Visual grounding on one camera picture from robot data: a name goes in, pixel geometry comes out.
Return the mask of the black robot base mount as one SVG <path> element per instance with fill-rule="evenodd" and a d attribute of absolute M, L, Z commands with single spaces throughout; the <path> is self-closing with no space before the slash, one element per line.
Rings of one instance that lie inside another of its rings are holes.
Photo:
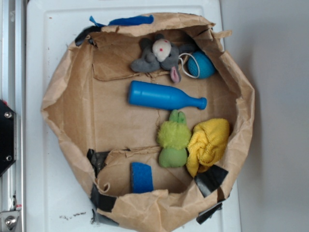
<path fill-rule="evenodd" d="M 3 100 L 0 101 L 0 176 L 16 160 L 16 114 Z"/>

